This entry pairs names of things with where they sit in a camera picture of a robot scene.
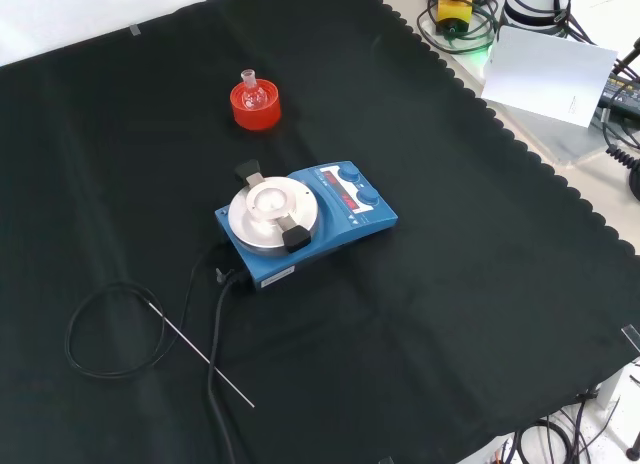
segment black cable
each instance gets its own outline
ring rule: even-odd
[[[620,123],[620,128],[624,131],[624,133],[629,136],[629,139],[631,139],[634,144],[636,145],[637,149],[640,149],[640,141],[638,141],[633,133],[629,130],[629,128],[627,127],[627,125],[624,123],[624,119],[622,119],[622,122]]]
[[[191,289],[193,288],[193,283],[195,280],[196,273],[202,264],[205,256],[209,254],[209,251],[201,254],[196,263],[191,268],[191,274],[189,277],[189,285],[187,287],[187,292],[184,298],[184,305],[182,308],[182,315],[180,316],[180,321],[177,325],[178,329],[182,329],[184,326],[187,312],[189,309],[190,297],[191,297]],[[76,324],[78,322],[78,318],[92,305],[95,305],[101,302],[106,296],[110,294],[129,294],[136,298],[139,302],[144,304],[144,307],[148,309],[148,305],[152,304],[162,315],[161,328],[160,328],[160,337],[158,337],[158,342],[153,350],[153,352],[146,357],[140,364],[137,364],[131,368],[123,369],[123,370],[101,370],[101,369],[91,369],[83,364],[80,364],[74,356],[73,353],[73,337],[74,332],[76,330]],[[169,344],[164,346],[165,335],[166,335],[166,322],[164,318],[166,317],[166,312],[160,304],[158,298],[151,292],[148,288],[137,284],[135,282],[113,282],[103,287],[102,289],[94,292],[89,295],[82,303],[76,308],[71,318],[69,319],[69,324],[67,325],[67,332],[65,335],[64,341],[64,353],[67,357],[67,361],[71,367],[85,376],[93,377],[95,379],[125,379],[131,376],[136,375],[139,372],[144,371],[150,367],[156,365],[167,353],[171,350],[171,348],[176,343],[178,339],[178,335],[175,334],[173,338],[169,341]]]
[[[517,443],[520,442],[520,437],[521,437],[521,432],[516,431],[515,434],[513,435],[513,443],[511,444],[509,455],[507,456],[506,461],[504,461],[504,464],[511,464],[511,460],[513,459],[513,456],[515,456],[516,454]]]
[[[547,414],[547,443],[549,444],[549,455],[551,456],[551,464],[556,464],[553,458],[553,448],[551,447],[551,431],[549,427],[549,415]]]
[[[420,34],[422,34],[422,37],[432,47],[442,52],[446,52],[448,54],[468,54],[471,52],[488,49],[489,46],[491,46],[491,44],[493,43],[493,35],[495,35],[495,33],[498,30],[498,21],[496,19],[496,12],[498,11],[498,1],[496,0],[472,0],[472,1],[452,0],[452,1],[463,2],[465,4],[468,4],[469,6],[471,6],[473,14],[479,14],[484,19],[481,21],[480,24],[478,24],[478,26],[468,31],[464,31],[464,32],[457,32],[455,30],[445,31],[444,33],[445,39],[451,42],[454,39],[459,39],[464,41],[473,41],[473,40],[480,40],[480,39],[486,38],[486,42],[479,46],[456,49],[453,47],[443,46],[441,43],[437,42],[434,38],[432,38],[428,33],[426,33],[422,28],[421,19],[425,14],[428,14],[434,26],[438,25],[436,18],[433,16],[433,13],[431,12],[432,9],[436,7],[438,0],[427,0],[427,8],[424,11],[422,11],[416,19],[416,24],[417,24],[418,30],[420,31]],[[485,9],[483,9],[483,6],[486,6],[489,10],[486,11]],[[485,29],[484,32],[480,32],[479,34],[476,34],[478,33],[478,31],[481,31],[482,29]]]
[[[527,427],[526,429],[521,430],[518,433],[518,439],[516,442],[514,442],[514,446],[513,448],[517,448],[518,450],[518,455],[520,456],[520,460],[522,461],[522,464],[529,464],[529,461],[527,461],[527,458],[524,455],[524,452],[522,451],[522,436],[524,435],[524,433],[526,431],[528,431],[529,429],[533,428],[533,427],[549,427],[549,429],[553,432],[555,432],[558,436],[560,436],[560,439],[562,439],[562,443],[564,444],[564,448],[565,448],[565,452],[566,452],[566,458],[564,461],[564,464],[569,464],[572,461],[573,457],[573,446],[571,444],[571,441],[569,440],[569,436],[567,435],[566,432],[564,432],[564,429],[562,429],[558,424],[556,424],[555,422],[549,422],[548,419],[538,419],[536,422],[534,422],[533,424],[531,424],[531,426]],[[549,450],[551,450],[551,440],[549,439]]]
[[[220,296],[218,297],[218,303],[216,304],[216,316],[214,321],[213,328],[213,343],[211,344],[211,355],[209,357],[209,372],[207,374],[207,396],[209,398],[209,406],[213,411],[213,414],[218,421],[218,425],[220,426],[220,431],[222,433],[222,437],[224,439],[224,444],[227,449],[227,454],[229,456],[230,464],[236,463],[235,454],[233,452],[233,445],[231,444],[231,438],[229,437],[229,432],[227,430],[227,426],[224,422],[224,417],[222,416],[222,411],[220,410],[220,406],[216,400],[216,396],[213,393],[213,385],[214,385],[214,372],[216,368],[216,357],[218,353],[218,341],[220,339],[220,314],[222,313],[222,304],[224,302],[224,298],[229,292],[229,289],[238,281],[245,277],[245,273],[236,273],[231,274],[222,288],[222,292],[220,292]]]
[[[573,433],[573,448],[571,452],[571,459],[576,464],[580,463],[580,457],[579,457],[579,454],[580,454],[579,439],[580,439],[580,428],[581,428],[580,426],[582,426],[582,415],[584,414],[584,408],[587,405],[587,399],[584,396],[582,396],[581,400],[582,402],[580,403],[580,408],[578,409],[578,414],[576,416],[576,425]]]
[[[571,0],[568,0],[566,9],[536,9],[535,7],[531,7],[528,4],[525,4],[524,2],[522,2],[522,0],[514,0],[514,1],[516,1],[518,4],[520,4],[520,6],[525,8],[527,11],[535,12],[536,14],[562,15],[562,13],[566,12],[567,15],[568,15],[569,14],[569,7],[571,6]]]
[[[507,441],[504,441],[502,445],[502,452],[500,453],[500,464],[504,464],[504,453],[507,450]]]
[[[595,127],[596,129],[602,131],[602,126],[599,126],[598,124],[592,123],[591,124],[593,127]],[[618,134],[611,126],[607,125],[607,132],[610,133],[613,137],[615,137],[617,140],[619,140],[620,142],[623,142],[624,144],[626,144],[629,147],[633,147],[635,149],[640,150],[639,146],[636,146],[633,142],[631,141],[627,141],[624,137],[622,137],[620,134]]]
[[[576,423],[575,421],[571,418],[571,416],[569,414],[567,414],[564,409],[560,409],[560,412],[562,413],[562,415],[564,417],[566,417],[569,422],[571,423],[571,425],[573,426],[573,428],[576,428]],[[582,445],[583,445],[583,450],[587,451],[587,461],[589,462],[589,464],[591,464],[591,454],[589,453],[589,449],[586,449],[587,447],[587,440],[584,438],[584,435],[582,434],[582,431],[579,430],[579,434],[580,434],[580,439],[582,439]]]
[[[589,446],[591,444],[593,444],[594,442],[596,442],[596,439],[598,439],[603,433],[604,431],[607,430],[607,427],[609,426],[609,423],[611,422],[611,419],[613,418],[613,414],[615,414],[616,409],[618,408],[618,404],[620,404],[620,398],[618,398],[618,400],[616,401],[616,405],[613,406],[613,409],[611,410],[611,414],[609,414],[609,417],[607,418],[607,422],[605,422],[604,427],[600,430],[600,432],[598,432],[598,434],[596,434],[596,436],[591,439],[589,441],[589,444],[587,444],[584,449],[582,449],[582,451],[580,451],[578,454],[583,453],[584,451],[586,451],[587,449],[589,449]]]

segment black cloth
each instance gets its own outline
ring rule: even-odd
[[[638,262],[379,0],[209,0],[0,69],[0,461],[226,462],[206,365],[178,344],[125,382],[75,373],[67,321],[107,282],[181,310],[233,168],[352,160],[389,231],[225,304],[220,369],[239,462],[454,463],[634,357]],[[250,133],[254,68],[283,118]],[[186,333],[210,345],[213,253]],[[78,358],[123,367],[159,320],[126,299],[79,323]]]

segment electronic equipment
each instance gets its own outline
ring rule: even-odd
[[[621,88],[622,91],[611,103],[611,112],[622,117],[640,121],[640,83],[611,74],[607,80],[599,107],[606,108],[611,97]]]
[[[472,7],[460,0],[438,0],[436,31],[467,32],[471,23]]]
[[[263,177],[252,160],[236,176],[245,186],[216,217],[257,289],[398,220],[350,161]]]

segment white table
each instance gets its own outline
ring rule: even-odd
[[[426,8],[426,0],[383,1],[385,4],[390,5],[394,11],[399,12],[402,18],[418,33],[416,17]],[[482,88],[476,79],[455,59],[442,52],[439,52],[439,55],[453,69],[456,77],[465,83],[466,87],[472,89],[478,96],[481,94]],[[569,186],[577,189],[582,198],[592,204],[594,212],[601,214],[605,218],[607,225],[613,227],[621,239],[631,243],[636,249],[636,254],[640,254],[640,202],[634,198],[629,190],[627,184],[629,171],[626,168],[606,155],[604,148],[602,153],[572,168],[554,166],[553,162],[545,158],[545,155],[540,150],[544,148],[544,143],[537,141],[531,133],[526,131],[522,123],[518,122],[518,119],[514,116],[515,113],[512,113],[506,106],[502,105],[491,104],[489,107],[496,112],[496,117],[504,123],[505,127],[515,134],[516,139],[527,144],[529,150],[539,154],[543,162],[552,165],[556,173],[568,181]],[[619,374],[616,374],[606,383],[609,390],[615,387],[619,377]],[[606,405],[611,398],[611,393],[606,392],[603,394],[607,394],[607,397],[600,401],[603,405]],[[495,450],[502,445],[506,438],[507,436],[496,437],[484,448],[467,457],[459,464],[489,462]]]

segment black power cable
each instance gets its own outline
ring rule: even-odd
[[[445,47],[440,42],[436,41],[432,36],[424,31],[422,28],[422,18],[425,14],[429,16],[431,22],[434,27],[437,26],[437,21],[435,16],[433,15],[433,8],[437,6],[438,0],[427,0],[427,8],[422,11],[417,19],[416,24],[420,34],[422,37],[431,45],[432,47],[446,52],[448,54],[468,54],[471,52],[476,52],[484,49],[488,49],[489,46],[493,43],[493,38],[495,33],[498,31],[498,21],[496,19],[496,13],[498,12],[498,1],[496,0],[451,0],[455,2],[463,2],[471,6],[472,13],[477,14],[483,17],[480,24],[478,24],[475,28],[458,32],[453,29],[444,31],[444,38],[449,42],[452,42],[455,39],[462,41],[477,41],[484,40],[483,44],[478,46],[466,47],[466,48],[454,48],[454,47]]]
[[[531,426],[529,426],[526,429],[523,429],[522,431],[520,431],[517,441],[514,442],[514,446],[513,447],[517,448],[518,455],[520,456],[520,460],[522,461],[523,464],[529,464],[529,461],[527,461],[527,458],[525,457],[524,452],[522,451],[522,436],[524,435],[524,433],[526,431],[528,431],[529,429],[531,429],[533,427],[548,428],[548,430],[553,431],[558,436],[560,436],[560,439],[562,439],[562,443],[564,444],[564,449],[565,449],[565,452],[566,452],[566,458],[564,460],[564,464],[570,464],[570,463],[574,462],[573,461],[573,445],[571,444],[571,441],[569,440],[569,436],[567,435],[567,433],[564,432],[564,429],[562,429],[555,422],[549,422],[548,419],[538,419]],[[551,452],[551,455],[553,456],[553,452],[551,451],[551,439],[549,439],[549,452]]]
[[[227,455],[229,456],[230,464],[236,464],[235,454],[233,452],[233,445],[231,444],[231,438],[229,436],[229,431],[227,430],[227,426],[224,422],[224,417],[222,416],[222,411],[220,410],[220,406],[218,405],[218,401],[216,400],[216,396],[213,393],[213,386],[215,381],[213,379],[215,369],[216,369],[216,357],[218,354],[218,341],[220,339],[220,315],[222,313],[222,304],[224,303],[224,298],[229,292],[229,289],[236,283],[246,278],[246,273],[237,273],[231,274],[227,278],[227,282],[222,288],[222,292],[220,292],[220,296],[218,297],[218,303],[216,304],[216,317],[214,321],[213,328],[213,342],[211,344],[211,355],[209,357],[209,372],[207,374],[207,397],[209,399],[209,407],[211,407],[211,411],[218,421],[218,425],[220,426],[220,431],[222,433],[222,437],[224,439],[224,445],[227,449]]]
[[[187,317],[187,313],[188,313],[188,309],[189,309],[189,304],[190,304],[190,298],[191,298],[191,290],[193,289],[193,284],[195,281],[195,277],[196,274],[198,272],[198,270],[200,269],[200,266],[202,265],[202,263],[205,261],[205,257],[209,255],[210,251],[204,252],[203,254],[200,255],[200,257],[198,258],[198,260],[196,261],[196,263],[193,265],[193,267],[191,268],[191,274],[189,277],[189,285],[187,287],[187,292],[185,294],[185,298],[184,298],[184,306],[182,309],[182,314],[180,317],[180,321],[179,324],[177,326],[177,328],[179,330],[182,330],[185,321],[186,321],[186,317]],[[211,349],[211,358],[210,358],[210,363],[209,363],[209,371],[208,371],[208,376],[207,376],[207,396],[208,396],[208,401],[209,401],[209,405],[211,407],[211,410],[213,411],[213,414],[218,422],[218,426],[220,427],[220,432],[222,434],[223,440],[224,440],[224,444],[225,444],[225,448],[227,451],[227,454],[229,456],[229,462],[230,464],[235,464],[235,455],[233,452],[233,446],[231,444],[231,439],[229,437],[229,432],[227,430],[227,427],[225,425],[224,422],[224,418],[222,416],[222,412],[220,411],[220,407],[218,406],[218,403],[216,401],[215,395],[213,394],[213,390],[212,390],[212,385],[214,383],[214,379],[213,379],[213,375],[215,372],[215,358],[216,358],[216,354],[217,354],[217,349],[218,349],[218,341],[219,341],[219,328],[220,328],[220,313],[221,313],[221,309],[222,309],[222,303],[224,301],[225,296],[227,295],[229,289],[231,288],[231,286],[240,281],[241,279],[243,279],[245,277],[245,273],[237,273],[237,274],[232,274],[231,276],[224,276],[222,275],[223,279],[226,279],[226,283],[224,285],[224,287],[222,288],[222,291],[220,293],[220,296],[218,298],[218,304],[216,306],[216,320],[215,320],[215,327],[214,327],[214,333],[213,333],[213,345],[212,345],[212,349]],[[161,329],[160,329],[160,337],[158,338],[158,342],[153,350],[153,352],[151,353],[151,355],[149,355],[147,358],[145,358],[140,364],[137,364],[131,368],[128,369],[123,369],[123,370],[96,370],[96,369],[91,369],[89,367],[86,367],[83,364],[80,364],[77,359],[74,357],[73,354],[73,337],[74,337],[74,332],[76,330],[76,324],[78,322],[78,318],[92,305],[95,305],[97,303],[99,303],[100,301],[102,301],[106,296],[111,295],[111,294],[129,294],[131,296],[133,296],[136,300],[138,300],[140,303],[144,304],[144,307],[147,308],[149,307],[149,305],[154,306],[159,313],[161,314]],[[74,311],[73,315],[71,316],[71,319],[69,320],[69,324],[67,326],[67,333],[65,336],[65,355],[67,357],[67,360],[69,361],[69,364],[71,365],[71,367],[73,369],[75,369],[76,371],[78,371],[81,374],[84,374],[86,376],[92,377],[92,378],[96,378],[96,379],[125,379],[128,377],[132,377],[136,374],[138,374],[139,372],[142,372],[150,367],[153,367],[155,364],[157,364],[164,356],[167,355],[167,353],[171,350],[171,348],[173,347],[173,345],[176,343],[176,340],[178,339],[178,334],[175,334],[173,339],[171,341],[169,341],[168,345],[164,346],[164,342],[165,342],[165,336],[166,336],[166,321],[165,321],[165,317],[166,317],[166,312],[164,310],[164,308],[162,307],[162,304],[160,304],[160,301],[158,300],[158,298],[153,294],[153,292],[151,292],[148,288],[134,283],[134,282],[114,282],[111,284],[108,284],[107,286],[103,287],[102,289],[98,290],[97,292],[94,292],[93,294],[91,294],[90,296],[88,296],[84,301],[82,301],[82,303],[78,306],[78,308]]]
[[[185,293],[184,304],[182,307],[182,314],[177,326],[178,329],[182,329],[182,327],[184,326],[189,310],[191,290],[193,289],[195,276],[200,268],[200,265],[202,264],[202,262],[204,262],[204,258],[209,254],[209,252],[210,251],[206,251],[202,253],[191,268],[189,285],[187,286],[187,292]],[[141,363],[133,367],[120,370],[92,369],[78,362],[73,352],[73,340],[77,322],[80,316],[82,316],[91,306],[97,305],[98,303],[102,302],[107,296],[113,294],[128,294],[130,296],[133,296],[140,303],[144,304],[145,308],[148,308],[149,304],[152,304],[156,309],[158,309],[158,311],[160,311],[160,313],[162,314],[162,319],[160,319],[160,336],[158,337],[158,341],[153,352]],[[176,343],[176,340],[178,339],[177,334],[175,334],[169,341],[169,343],[165,345],[167,328],[167,324],[164,320],[165,317],[166,312],[164,311],[162,304],[160,303],[159,299],[153,294],[153,292],[151,292],[148,288],[135,282],[119,281],[108,284],[102,289],[88,296],[84,301],[82,301],[82,303],[76,308],[71,318],[69,319],[69,324],[67,325],[67,332],[64,341],[64,353],[67,357],[67,361],[69,361],[71,367],[79,373],[84,374],[85,376],[93,377],[95,379],[126,379],[128,377],[132,377],[137,373],[144,371],[145,369],[155,366],[164,356],[167,355],[167,353],[171,350],[171,348],[173,348],[174,344]]]

